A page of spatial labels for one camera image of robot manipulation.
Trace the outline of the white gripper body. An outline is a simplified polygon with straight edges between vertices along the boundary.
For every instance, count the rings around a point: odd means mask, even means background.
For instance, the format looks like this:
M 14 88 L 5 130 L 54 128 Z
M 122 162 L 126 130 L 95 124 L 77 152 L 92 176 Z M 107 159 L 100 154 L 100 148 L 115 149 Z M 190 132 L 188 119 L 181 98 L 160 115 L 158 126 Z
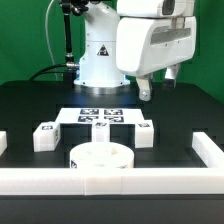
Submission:
M 171 19 L 122 18 L 117 28 L 116 64 L 125 75 L 140 77 L 193 57 L 196 18 L 172 28 Z

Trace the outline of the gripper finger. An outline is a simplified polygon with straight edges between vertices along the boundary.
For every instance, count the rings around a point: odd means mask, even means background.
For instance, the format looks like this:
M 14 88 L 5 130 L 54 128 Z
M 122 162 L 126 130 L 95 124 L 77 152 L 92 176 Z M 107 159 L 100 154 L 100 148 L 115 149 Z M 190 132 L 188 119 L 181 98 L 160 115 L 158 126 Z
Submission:
M 150 101 L 152 97 L 152 85 L 151 85 L 152 75 L 147 74 L 136 78 L 136 82 L 139 87 L 139 98 L 142 101 Z
M 163 80 L 163 87 L 164 88 L 175 88 L 176 87 L 176 80 L 178 76 L 178 72 L 180 70 L 181 64 L 177 63 L 171 65 L 166 68 L 164 80 Z

